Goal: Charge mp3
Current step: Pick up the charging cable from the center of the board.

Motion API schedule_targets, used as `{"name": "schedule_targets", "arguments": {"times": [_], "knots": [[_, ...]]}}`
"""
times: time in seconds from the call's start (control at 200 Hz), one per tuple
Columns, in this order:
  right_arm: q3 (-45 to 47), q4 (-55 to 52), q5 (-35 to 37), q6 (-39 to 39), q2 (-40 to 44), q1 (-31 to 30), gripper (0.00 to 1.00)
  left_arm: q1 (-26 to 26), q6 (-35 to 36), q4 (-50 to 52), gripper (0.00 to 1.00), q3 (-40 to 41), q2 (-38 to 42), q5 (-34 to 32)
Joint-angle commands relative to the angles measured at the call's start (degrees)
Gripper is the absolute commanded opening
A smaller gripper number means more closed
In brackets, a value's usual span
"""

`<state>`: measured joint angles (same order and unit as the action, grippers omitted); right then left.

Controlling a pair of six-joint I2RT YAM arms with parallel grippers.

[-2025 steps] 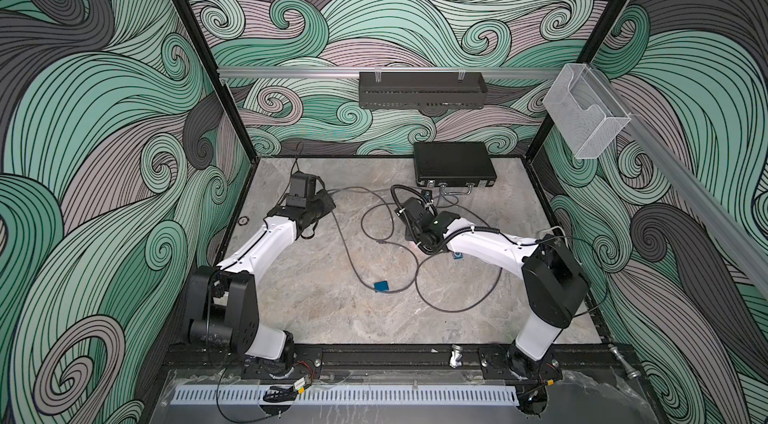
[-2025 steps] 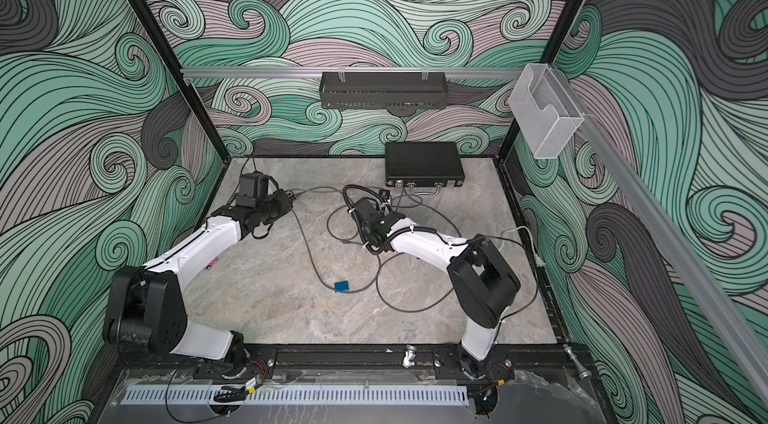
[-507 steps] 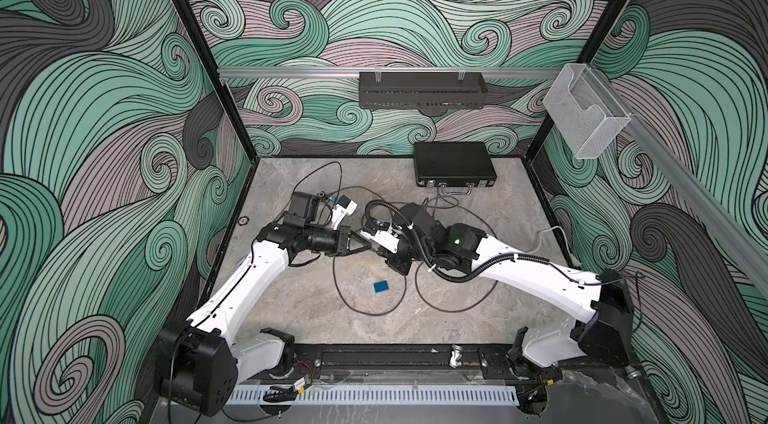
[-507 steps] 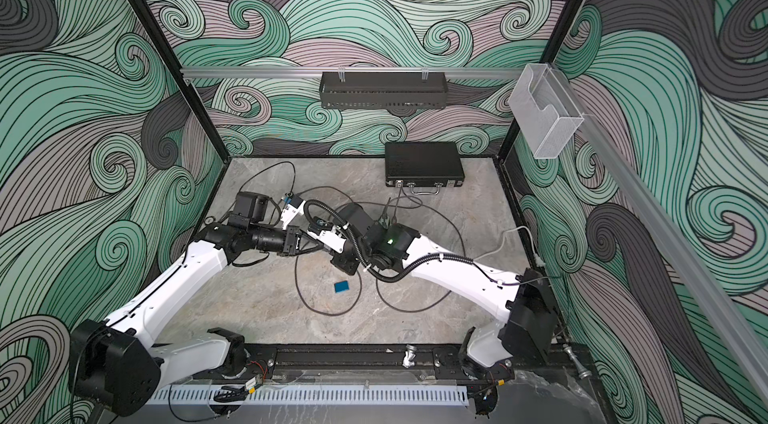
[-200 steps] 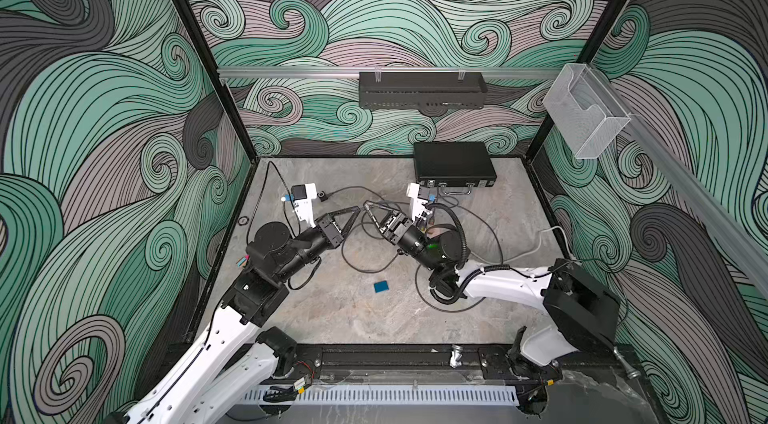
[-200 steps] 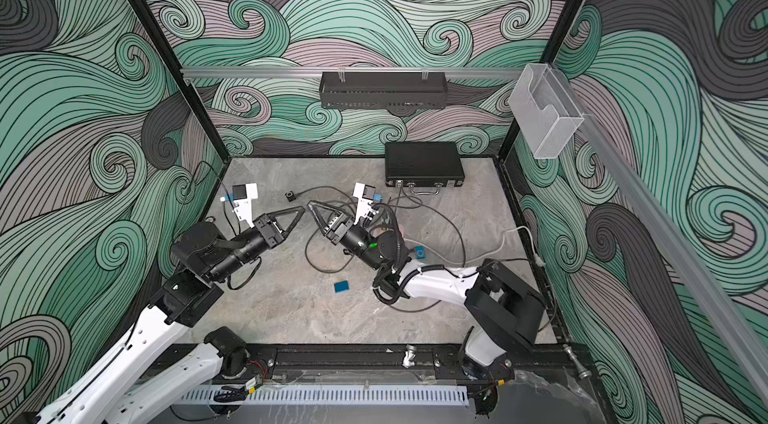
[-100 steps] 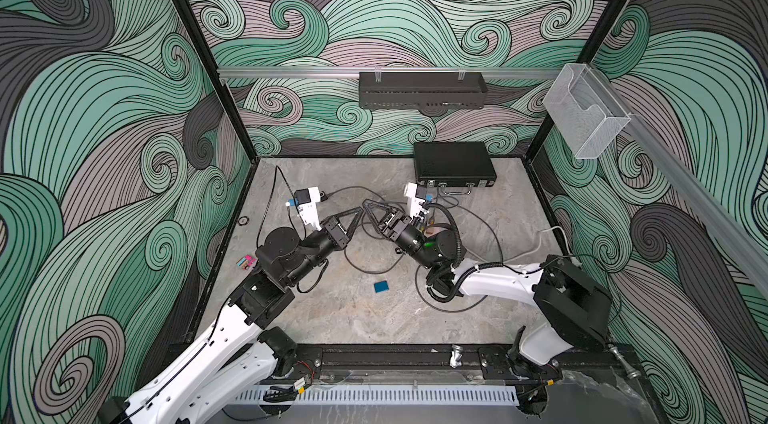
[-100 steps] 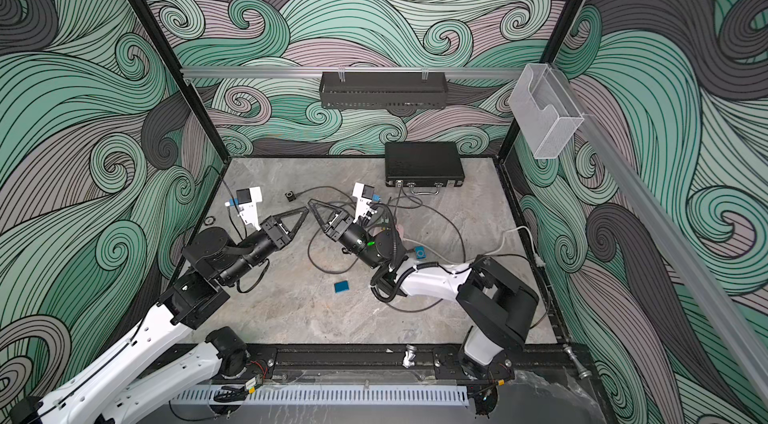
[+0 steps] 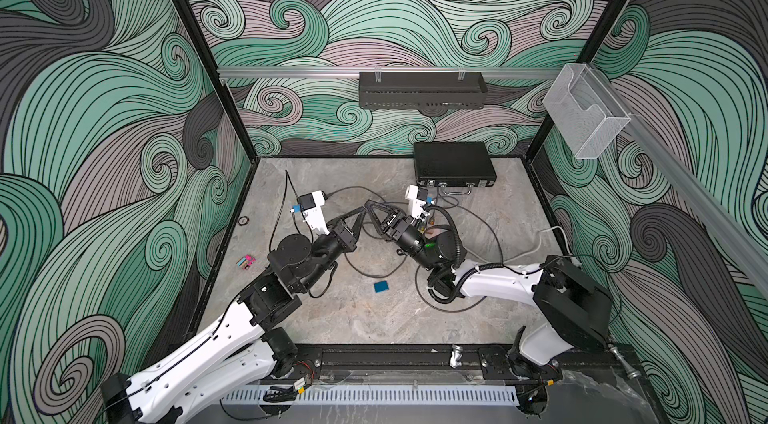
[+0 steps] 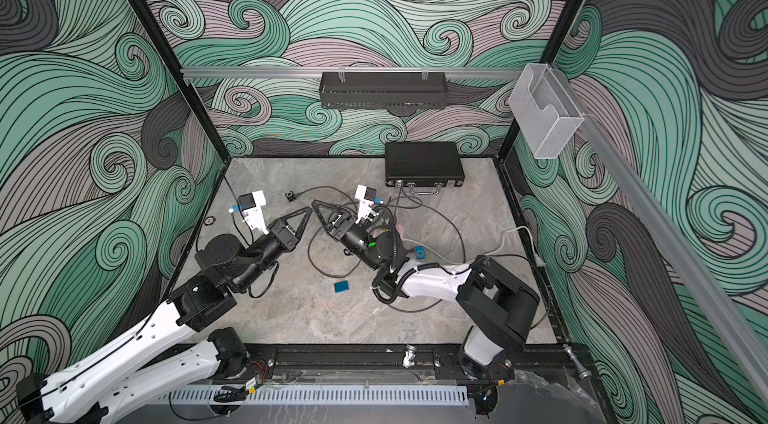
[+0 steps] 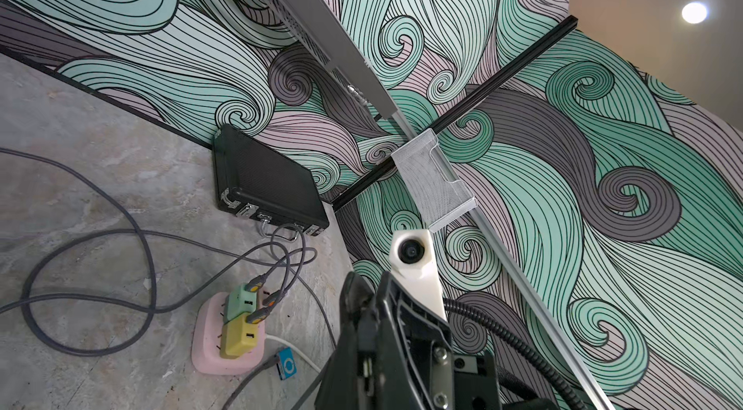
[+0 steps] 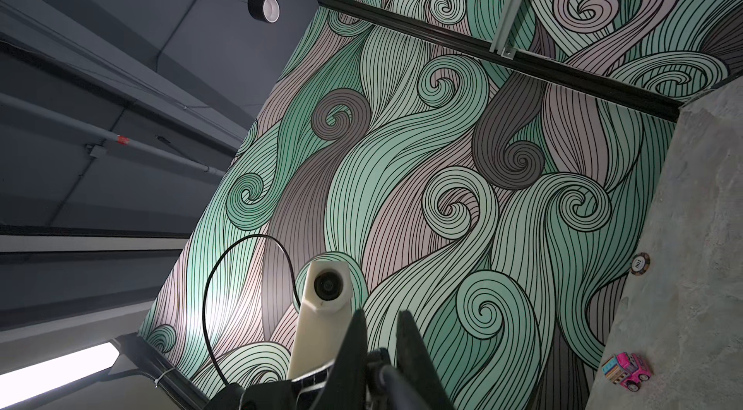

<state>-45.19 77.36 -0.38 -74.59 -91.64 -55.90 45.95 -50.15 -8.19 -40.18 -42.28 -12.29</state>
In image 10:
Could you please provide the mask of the teal small block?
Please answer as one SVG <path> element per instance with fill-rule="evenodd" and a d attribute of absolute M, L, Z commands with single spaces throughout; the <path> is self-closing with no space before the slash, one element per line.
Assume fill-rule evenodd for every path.
<path fill-rule="evenodd" d="M 349 290 L 349 283 L 347 281 L 340 281 L 334 284 L 334 292 L 341 293 Z"/>

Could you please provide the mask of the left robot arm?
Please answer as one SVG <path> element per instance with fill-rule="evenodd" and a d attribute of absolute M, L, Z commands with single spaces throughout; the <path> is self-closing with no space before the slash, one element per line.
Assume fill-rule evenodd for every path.
<path fill-rule="evenodd" d="M 24 421 L 116 423 L 190 383 L 239 377 L 249 354 L 231 327 L 165 360 L 154 359 L 234 308 L 236 295 L 297 247 L 311 215 L 304 207 L 274 220 L 249 247 L 231 234 L 211 240 L 196 256 L 200 273 L 144 320 L 63 370 L 22 379 L 16 392 Z"/>

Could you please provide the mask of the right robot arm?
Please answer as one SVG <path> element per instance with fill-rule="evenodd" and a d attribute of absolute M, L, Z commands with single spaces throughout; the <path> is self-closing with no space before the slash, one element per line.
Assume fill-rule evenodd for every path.
<path fill-rule="evenodd" d="M 371 290 L 380 303 L 427 297 L 462 308 L 472 321 L 458 352 L 468 377 L 488 378 L 500 354 L 524 348 L 540 298 L 493 257 L 453 267 L 411 261 L 389 207 L 375 205 L 364 217 L 320 200 L 311 207 L 325 233 L 375 272 Z"/>

